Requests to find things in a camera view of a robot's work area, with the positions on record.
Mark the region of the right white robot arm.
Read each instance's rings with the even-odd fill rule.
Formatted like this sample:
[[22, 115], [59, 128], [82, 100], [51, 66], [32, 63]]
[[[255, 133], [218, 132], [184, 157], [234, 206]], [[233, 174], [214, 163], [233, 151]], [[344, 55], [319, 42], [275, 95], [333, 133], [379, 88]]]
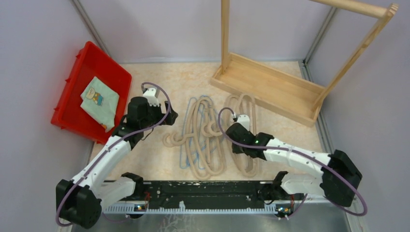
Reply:
[[239, 123], [231, 125], [226, 134], [234, 141], [234, 153], [284, 163], [302, 171], [302, 174], [278, 173], [272, 186], [276, 198], [314, 194], [342, 207], [351, 206], [363, 176], [345, 152], [336, 149], [333, 153], [321, 153], [298, 148], [270, 134], [254, 135]]

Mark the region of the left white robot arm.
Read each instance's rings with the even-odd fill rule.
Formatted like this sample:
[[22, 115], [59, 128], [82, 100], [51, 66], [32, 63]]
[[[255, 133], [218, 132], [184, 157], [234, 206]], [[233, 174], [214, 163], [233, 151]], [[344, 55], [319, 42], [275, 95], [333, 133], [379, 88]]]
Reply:
[[143, 179], [136, 174], [125, 173], [107, 185], [104, 181], [143, 139], [145, 131], [175, 123], [178, 113], [173, 110], [170, 99], [164, 104], [166, 111], [162, 112], [156, 96], [133, 97], [127, 113], [97, 156], [73, 178], [58, 182], [55, 221], [59, 226], [75, 224], [89, 229], [107, 207], [126, 197], [139, 200], [144, 196]]

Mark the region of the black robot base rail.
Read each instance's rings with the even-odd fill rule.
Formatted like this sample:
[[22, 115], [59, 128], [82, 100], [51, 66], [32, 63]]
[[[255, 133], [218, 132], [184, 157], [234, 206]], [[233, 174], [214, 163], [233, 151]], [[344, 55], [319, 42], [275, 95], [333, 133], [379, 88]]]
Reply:
[[149, 209], [189, 210], [262, 209], [280, 200], [304, 195], [280, 193], [272, 181], [145, 181], [126, 201], [142, 201]]

